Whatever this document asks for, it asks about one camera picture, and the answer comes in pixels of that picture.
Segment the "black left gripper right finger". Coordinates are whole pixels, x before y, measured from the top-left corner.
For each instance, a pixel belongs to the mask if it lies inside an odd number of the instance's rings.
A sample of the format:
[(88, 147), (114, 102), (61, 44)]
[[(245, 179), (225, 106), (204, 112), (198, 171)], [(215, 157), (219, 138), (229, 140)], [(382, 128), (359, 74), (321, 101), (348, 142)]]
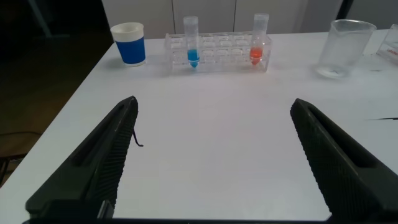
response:
[(397, 174), (313, 104), (297, 98), (290, 116), (329, 223), (397, 223)]

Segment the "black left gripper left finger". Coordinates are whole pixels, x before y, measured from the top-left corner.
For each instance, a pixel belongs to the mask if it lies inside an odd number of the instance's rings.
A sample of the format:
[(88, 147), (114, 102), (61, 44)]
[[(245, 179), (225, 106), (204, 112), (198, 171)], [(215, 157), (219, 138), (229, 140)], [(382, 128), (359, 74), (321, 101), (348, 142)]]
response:
[(112, 218), (138, 102), (120, 101), (26, 201), (31, 219)]

